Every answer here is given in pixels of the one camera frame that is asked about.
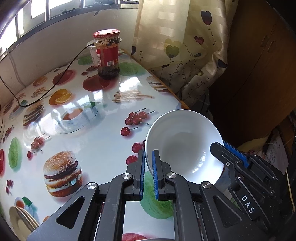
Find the yellow curtain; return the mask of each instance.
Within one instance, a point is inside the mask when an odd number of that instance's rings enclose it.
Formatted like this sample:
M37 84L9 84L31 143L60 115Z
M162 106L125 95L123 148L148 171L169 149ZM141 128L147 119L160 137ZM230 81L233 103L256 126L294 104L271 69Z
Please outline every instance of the yellow curtain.
M141 0L132 56L189 106L227 67L238 0Z

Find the glass jar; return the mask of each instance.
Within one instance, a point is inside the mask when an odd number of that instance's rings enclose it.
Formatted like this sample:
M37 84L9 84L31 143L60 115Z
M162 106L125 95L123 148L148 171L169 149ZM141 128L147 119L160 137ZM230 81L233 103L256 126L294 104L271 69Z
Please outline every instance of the glass jar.
M117 29L106 29L94 33L94 45L98 62L98 74L105 80L113 79L119 74Z

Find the red label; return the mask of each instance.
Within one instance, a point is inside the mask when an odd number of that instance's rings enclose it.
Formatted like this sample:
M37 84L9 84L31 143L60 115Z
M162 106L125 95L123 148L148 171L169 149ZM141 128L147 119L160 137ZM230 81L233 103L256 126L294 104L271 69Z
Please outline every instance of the red label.
M112 48L106 48L101 51L96 50L99 66L112 66L118 63L118 45Z

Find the barcode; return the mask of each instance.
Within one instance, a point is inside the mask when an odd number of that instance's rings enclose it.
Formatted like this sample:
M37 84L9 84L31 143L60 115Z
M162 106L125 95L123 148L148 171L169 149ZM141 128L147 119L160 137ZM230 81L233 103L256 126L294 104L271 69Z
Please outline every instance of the barcode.
M102 64L101 64L101 55L97 53L96 56L97 56L97 60L98 60L98 65L102 66Z
M112 60L112 61L109 61L109 62L107 62L107 66L111 66L111 65L114 65L114 61Z

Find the bolt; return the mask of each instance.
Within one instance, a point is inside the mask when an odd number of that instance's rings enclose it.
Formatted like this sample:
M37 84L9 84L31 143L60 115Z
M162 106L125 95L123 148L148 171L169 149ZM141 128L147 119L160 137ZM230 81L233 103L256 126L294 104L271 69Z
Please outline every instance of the bolt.
M209 182L203 182L203 183L202 183L202 186L203 186L204 188L210 188L210 187L212 186L212 184L209 183Z
M129 178L131 178L131 174L129 174L129 173L123 173L122 174L122 178L123 179L129 179Z
M95 183L88 183L86 185L87 189L94 189L96 187L96 184Z
M173 172L169 172L169 173L167 174L167 176L168 176L168 178L175 178L175 177L176 177L176 174L173 173Z

